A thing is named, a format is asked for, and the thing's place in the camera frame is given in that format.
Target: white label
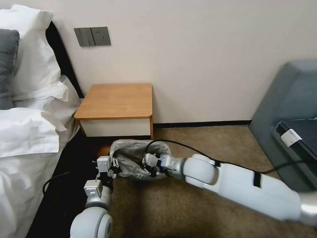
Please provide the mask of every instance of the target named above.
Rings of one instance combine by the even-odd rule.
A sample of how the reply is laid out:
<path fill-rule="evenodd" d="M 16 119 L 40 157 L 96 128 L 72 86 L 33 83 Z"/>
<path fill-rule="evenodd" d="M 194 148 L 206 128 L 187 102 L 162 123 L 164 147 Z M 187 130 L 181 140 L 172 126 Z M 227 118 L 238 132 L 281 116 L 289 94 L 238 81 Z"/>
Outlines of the white label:
<path fill-rule="evenodd" d="M 289 129 L 283 135 L 281 135 L 281 140 L 286 144 L 287 147 L 290 147 L 295 142 L 301 140 L 302 138 L 293 130 Z"/>

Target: black baseboard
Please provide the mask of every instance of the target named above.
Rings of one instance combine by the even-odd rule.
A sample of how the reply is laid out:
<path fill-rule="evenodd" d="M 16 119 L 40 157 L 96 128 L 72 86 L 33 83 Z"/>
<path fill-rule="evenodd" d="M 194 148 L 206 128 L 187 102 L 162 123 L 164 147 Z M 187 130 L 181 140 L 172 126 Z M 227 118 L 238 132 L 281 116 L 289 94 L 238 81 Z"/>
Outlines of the black baseboard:
<path fill-rule="evenodd" d="M 236 126 L 236 125 L 249 125 L 250 123 L 251 123 L 251 120 L 246 120 L 246 121 L 217 121 L 217 122 L 154 123 L 153 128 Z"/>

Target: bedside table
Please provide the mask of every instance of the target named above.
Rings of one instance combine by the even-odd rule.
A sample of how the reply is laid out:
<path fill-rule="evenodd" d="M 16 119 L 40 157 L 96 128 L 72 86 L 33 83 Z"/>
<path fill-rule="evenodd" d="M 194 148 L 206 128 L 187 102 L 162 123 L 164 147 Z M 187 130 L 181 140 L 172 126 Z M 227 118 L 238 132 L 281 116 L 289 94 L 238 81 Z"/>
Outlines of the bedside table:
<path fill-rule="evenodd" d="M 151 136 L 151 84 L 92 85 L 75 113 L 88 137 Z"/>

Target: black strap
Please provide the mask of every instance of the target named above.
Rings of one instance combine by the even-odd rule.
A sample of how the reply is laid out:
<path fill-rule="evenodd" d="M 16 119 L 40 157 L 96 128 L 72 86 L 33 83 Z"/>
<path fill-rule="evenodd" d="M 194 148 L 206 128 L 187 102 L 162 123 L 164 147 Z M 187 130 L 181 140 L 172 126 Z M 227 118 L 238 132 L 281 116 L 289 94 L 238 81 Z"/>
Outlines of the black strap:
<path fill-rule="evenodd" d="M 113 178 L 109 177 L 107 172 L 101 172 L 98 179 L 101 180 L 103 186 L 110 188 L 111 193 L 113 193 Z"/>
<path fill-rule="evenodd" d="M 253 186 L 261 188 L 261 173 L 254 171 Z"/>
<path fill-rule="evenodd" d="M 215 166 L 216 166 L 216 167 L 220 167 L 220 161 L 215 160 Z"/>
<path fill-rule="evenodd" d="M 158 160 L 158 161 L 156 162 L 156 167 L 159 167 L 159 168 L 160 168 L 160 167 L 161 167 L 161 162 L 162 162 L 161 160 Z"/>
<path fill-rule="evenodd" d="M 171 177 L 171 175 L 168 173 L 168 170 L 165 170 L 164 173 L 167 177 Z"/>

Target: white pillow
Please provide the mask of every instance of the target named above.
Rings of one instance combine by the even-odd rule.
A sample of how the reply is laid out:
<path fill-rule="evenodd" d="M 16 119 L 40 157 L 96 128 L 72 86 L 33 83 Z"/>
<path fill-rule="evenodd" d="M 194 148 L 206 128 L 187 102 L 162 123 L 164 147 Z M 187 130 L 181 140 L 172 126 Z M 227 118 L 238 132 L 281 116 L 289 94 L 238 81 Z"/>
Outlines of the white pillow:
<path fill-rule="evenodd" d="M 0 110 L 0 158 L 24 154 L 57 153 L 59 136 L 67 130 L 47 111 L 30 108 Z"/>
<path fill-rule="evenodd" d="M 58 84 L 60 68 L 48 44 L 45 31 L 53 18 L 52 12 L 13 5 L 0 10 L 0 29 L 20 33 L 18 57 L 12 79 L 13 100 L 43 96 L 63 97 L 65 87 Z"/>

